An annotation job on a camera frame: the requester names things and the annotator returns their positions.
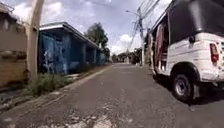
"painted wall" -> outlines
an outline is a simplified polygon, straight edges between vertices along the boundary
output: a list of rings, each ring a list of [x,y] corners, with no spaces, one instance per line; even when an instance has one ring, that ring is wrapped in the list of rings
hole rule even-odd
[[[86,64],[105,63],[104,54],[64,30],[40,32],[38,45],[39,72],[69,74]]]
[[[0,87],[27,79],[25,27],[0,13]]]

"blue building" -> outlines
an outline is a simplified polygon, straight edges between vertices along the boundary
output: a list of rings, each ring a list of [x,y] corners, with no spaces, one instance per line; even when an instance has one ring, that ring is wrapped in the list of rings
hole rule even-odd
[[[105,63],[103,51],[66,22],[40,27],[38,71],[76,73],[83,66]]]

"blue wall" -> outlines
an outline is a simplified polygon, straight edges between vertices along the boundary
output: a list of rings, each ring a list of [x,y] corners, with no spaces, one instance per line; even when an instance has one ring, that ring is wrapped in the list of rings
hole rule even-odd
[[[42,73],[69,74],[85,63],[105,63],[105,56],[100,50],[61,29],[41,31],[38,52],[38,71]]]

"street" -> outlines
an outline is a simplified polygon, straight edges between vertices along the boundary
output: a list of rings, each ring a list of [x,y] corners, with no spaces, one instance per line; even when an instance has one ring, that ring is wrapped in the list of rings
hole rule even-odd
[[[15,120],[12,117],[23,111],[2,113],[0,127],[222,128],[222,97],[189,108],[155,83],[145,68],[116,64],[36,111]]]

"weeds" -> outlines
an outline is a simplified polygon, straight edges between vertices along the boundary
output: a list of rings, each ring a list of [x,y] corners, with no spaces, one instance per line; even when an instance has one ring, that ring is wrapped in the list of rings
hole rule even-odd
[[[27,86],[26,94],[36,97],[62,88],[70,83],[72,83],[71,80],[60,75],[40,74],[34,82]]]

